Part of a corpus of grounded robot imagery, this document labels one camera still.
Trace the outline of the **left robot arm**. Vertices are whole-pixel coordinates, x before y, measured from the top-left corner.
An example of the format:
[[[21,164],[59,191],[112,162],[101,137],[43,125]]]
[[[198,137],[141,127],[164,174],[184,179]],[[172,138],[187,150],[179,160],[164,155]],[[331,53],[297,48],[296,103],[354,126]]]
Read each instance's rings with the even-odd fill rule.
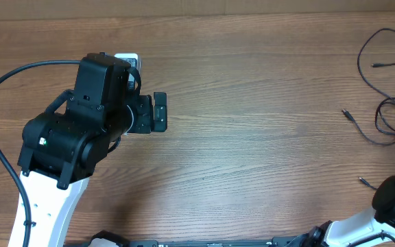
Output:
[[[142,95],[136,54],[88,54],[75,86],[28,121],[18,164],[28,201],[19,202],[10,236],[22,246],[62,246],[96,164],[125,134],[167,129],[167,96]]]

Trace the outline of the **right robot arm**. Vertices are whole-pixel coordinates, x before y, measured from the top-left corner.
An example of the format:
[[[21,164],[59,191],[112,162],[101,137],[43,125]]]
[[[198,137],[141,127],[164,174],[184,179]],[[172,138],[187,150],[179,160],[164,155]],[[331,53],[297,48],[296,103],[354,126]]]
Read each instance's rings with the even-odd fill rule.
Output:
[[[395,176],[375,191],[372,206],[341,221],[315,227],[302,246],[376,246],[395,244]]]

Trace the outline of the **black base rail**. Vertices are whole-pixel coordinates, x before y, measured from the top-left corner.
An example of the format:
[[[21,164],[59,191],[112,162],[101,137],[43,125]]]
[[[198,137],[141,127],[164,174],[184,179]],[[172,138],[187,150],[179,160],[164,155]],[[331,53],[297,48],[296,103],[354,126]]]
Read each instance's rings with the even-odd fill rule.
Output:
[[[108,231],[94,235],[88,247],[305,247],[314,246],[309,235],[301,234],[271,239],[207,240],[160,242],[157,240],[128,240]]]

